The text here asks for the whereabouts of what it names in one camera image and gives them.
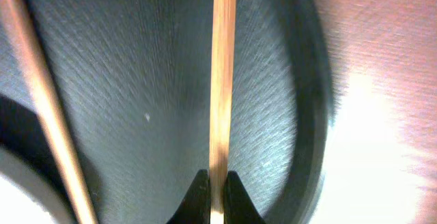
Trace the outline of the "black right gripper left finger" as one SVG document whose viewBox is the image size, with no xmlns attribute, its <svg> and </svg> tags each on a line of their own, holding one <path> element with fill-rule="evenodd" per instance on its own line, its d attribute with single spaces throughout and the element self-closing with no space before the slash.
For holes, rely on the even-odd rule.
<svg viewBox="0 0 437 224">
<path fill-rule="evenodd" d="M 209 224 L 210 205 L 210 179 L 208 171 L 201 169 L 167 224 Z"/>
</svg>

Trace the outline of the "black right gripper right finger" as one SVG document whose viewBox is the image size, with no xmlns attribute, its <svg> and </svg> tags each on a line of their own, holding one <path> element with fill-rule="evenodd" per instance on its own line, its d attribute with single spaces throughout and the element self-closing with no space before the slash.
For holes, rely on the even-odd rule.
<svg viewBox="0 0 437 224">
<path fill-rule="evenodd" d="M 236 171 L 229 171 L 224 193 L 225 224 L 265 224 Z"/>
</svg>

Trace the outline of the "wooden chopstick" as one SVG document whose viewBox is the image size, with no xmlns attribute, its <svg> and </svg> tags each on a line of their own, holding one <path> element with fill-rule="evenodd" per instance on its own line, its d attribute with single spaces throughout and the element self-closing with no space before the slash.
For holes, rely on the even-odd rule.
<svg viewBox="0 0 437 224">
<path fill-rule="evenodd" d="M 97 223 L 83 170 L 25 0 L 1 0 L 5 31 L 79 223 Z"/>
<path fill-rule="evenodd" d="M 214 0 L 210 86 L 210 223 L 225 222 L 223 191 L 227 177 L 234 71 L 236 0 Z"/>
</svg>

